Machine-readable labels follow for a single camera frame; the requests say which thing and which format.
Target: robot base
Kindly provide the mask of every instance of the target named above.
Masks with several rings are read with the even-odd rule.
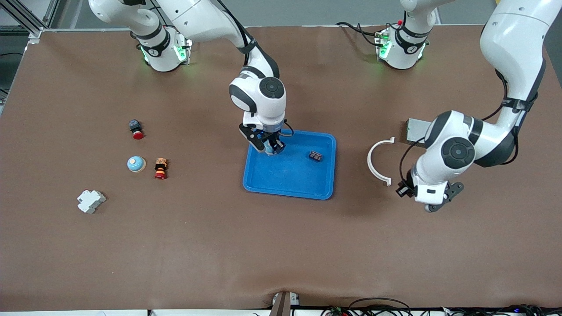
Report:
[[[189,65],[192,46],[191,40],[186,39],[174,28],[165,27],[165,29],[171,36],[170,44],[159,57],[151,56],[150,49],[148,52],[143,48],[140,49],[144,54],[146,64],[162,73],[172,71],[180,65]]]
[[[376,33],[375,43],[382,45],[382,47],[377,47],[377,58],[392,68],[411,68],[421,58],[425,44],[419,49],[419,52],[407,54],[394,40],[395,33],[396,30],[392,27]]]

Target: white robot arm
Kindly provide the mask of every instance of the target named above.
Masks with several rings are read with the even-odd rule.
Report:
[[[421,58],[437,17],[435,8],[454,0],[400,0],[404,19],[377,33],[377,56],[390,67],[408,69]]]
[[[437,211],[462,184],[449,183],[476,163],[505,164],[526,114],[538,97],[545,60],[542,44],[562,0],[502,0],[482,31],[480,47],[506,88],[495,124],[457,111],[440,114],[425,135],[427,151],[419,157],[396,191]]]
[[[145,0],[89,0],[92,11],[101,20],[131,29],[148,55],[149,64],[158,71],[173,70],[181,63],[177,61],[174,35],[194,42],[218,38],[231,41],[245,55],[242,70],[229,86],[231,100],[244,111],[240,132],[259,152],[268,155],[282,152],[285,144],[279,136],[286,122],[287,94],[279,80],[277,63],[220,0],[218,5],[211,0],[159,0],[158,3],[175,29],[162,27],[152,11],[142,9]]]

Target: white curved piece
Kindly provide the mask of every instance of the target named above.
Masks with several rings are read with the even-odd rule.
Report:
[[[385,181],[386,184],[387,184],[387,187],[389,187],[389,186],[391,185],[391,183],[392,183],[392,179],[389,178],[389,177],[385,177],[385,176],[381,175],[381,174],[375,169],[375,167],[373,167],[373,162],[371,161],[371,156],[373,155],[373,150],[374,150],[375,148],[377,148],[377,146],[379,146],[379,145],[381,145],[381,144],[394,144],[394,137],[391,137],[391,138],[390,138],[389,140],[387,140],[387,141],[386,141],[386,140],[385,140],[385,141],[380,141],[380,142],[374,144],[374,145],[371,147],[371,150],[369,150],[369,153],[367,154],[367,166],[369,167],[369,170],[371,171],[371,173],[372,173],[375,177],[379,178],[379,179],[382,180],[382,181]]]

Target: red button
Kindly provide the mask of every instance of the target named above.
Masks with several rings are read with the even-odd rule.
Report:
[[[136,131],[133,132],[133,138],[134,139],[142,139],[144,137],[144,134],[142,132]]]

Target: brown table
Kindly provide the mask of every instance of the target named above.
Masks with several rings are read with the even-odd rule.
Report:
[[[339,28],[250,29],[279,63],[292,125],[338,141],[328,201],[242,187],[248,144],[227,92],[242,56],[229,42],[196,44],[191,66],[157,73],[126,32],[44,33],[0,119],[0,309],[259,308],[281,290],[302,304],[562,305],[562,92],[550,62],[517,161],[473,166],[439,212],[366,167],[369,147],[407,118],[499,105],[481,28],[436,27],[406,71]],[[395,183],[406,148],[375,153]],[[133,155],[147,170],[127,170]],[[153,179],[158,157],[167,180]],[[108,198],[93,215],[76,207],[84,188]]]

